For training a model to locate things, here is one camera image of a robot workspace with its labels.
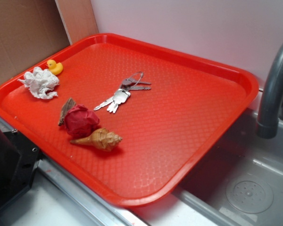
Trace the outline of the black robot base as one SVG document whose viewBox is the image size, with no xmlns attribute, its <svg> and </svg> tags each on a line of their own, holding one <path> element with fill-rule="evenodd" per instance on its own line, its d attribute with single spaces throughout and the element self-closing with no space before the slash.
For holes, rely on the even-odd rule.
<svg viewBox="0 0 283 226">
<path fill-rule="evenodd" d="M 20 131 L 0 129 L 0 211 L 32 187 L 40 148 Z"/>
</svg>

